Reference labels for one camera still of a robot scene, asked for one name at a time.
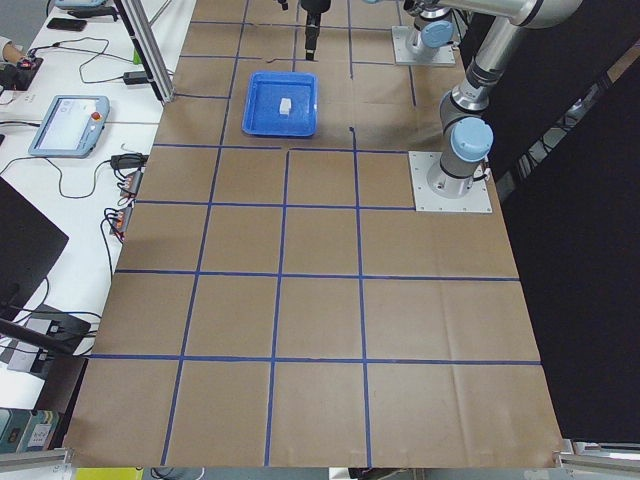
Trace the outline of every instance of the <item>blue plastic tray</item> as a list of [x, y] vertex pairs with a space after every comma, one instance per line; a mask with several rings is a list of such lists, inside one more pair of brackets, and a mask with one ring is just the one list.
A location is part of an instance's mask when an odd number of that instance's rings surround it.
[[[289, 115], [280, 115], [280, 101], [291, 99]], [[312, 73], [254, 72], [242, 119], [250, 135], [309, 137], [318, 122], [318, 78]]]

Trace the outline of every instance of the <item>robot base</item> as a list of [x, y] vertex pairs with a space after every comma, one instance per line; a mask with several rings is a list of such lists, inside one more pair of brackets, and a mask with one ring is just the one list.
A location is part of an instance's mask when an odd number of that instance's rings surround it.
[[425, 49], [419, 55], [407, 49], [406, 38], [413, 27], [391, 27], [393, 37], [393, 51], [396, 55], [397, 65], [431, 65], [434, 67], [453, 67], [456, 59], [453, 56], [453, 49], [449, 45], [440, 47], [437, 50]]
[[[440, 161], [440, 152], [409, 152], [413, 199], [417, 212], [438, 213], [493, 213], [489, 192], [484, 180], [474, 182], [471, 190], [462, 198], [448, 199], [435, 193], [427, 183], [431, 166]], [[476, 176], [482, 175], [478, 167]]]

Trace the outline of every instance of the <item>blue joint cap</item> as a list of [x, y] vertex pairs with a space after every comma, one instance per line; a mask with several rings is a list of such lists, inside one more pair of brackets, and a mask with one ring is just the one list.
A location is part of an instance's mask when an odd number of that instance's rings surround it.
[[422, 29], [420, 38], [427, 47], [440, 48], [453, 38], [453, 24], [448, 20], [430, 23]]
[[465, 162], [479, 162], [489, 153], [491, 145], [493, 130], [479, 118], [463, 118], [453, 127], [451, 147]]

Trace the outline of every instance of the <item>white label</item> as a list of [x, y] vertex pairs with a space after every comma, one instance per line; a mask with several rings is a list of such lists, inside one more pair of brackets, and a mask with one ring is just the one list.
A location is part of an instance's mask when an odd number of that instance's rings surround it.
[[38, 425], [36, 425], [36, 427], [33, 429], [33, 433], [31, 434], [31, 438], [29, 439], [27, 448], [44, 447], [50, 431], [51, 424], [49, 423], [39, 423]]

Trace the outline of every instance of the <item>blue device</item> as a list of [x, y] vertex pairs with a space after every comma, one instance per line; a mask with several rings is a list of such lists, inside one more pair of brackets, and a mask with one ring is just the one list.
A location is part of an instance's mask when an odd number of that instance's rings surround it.
[[109, 115], [109, 99], [96, 95], [54, 97], [29, 155], [86, 157], [95, 147]]
[[61, 10], [78, 10], [81, 8], [96, 8], [107, 0], [56, 0], [56, 7]]

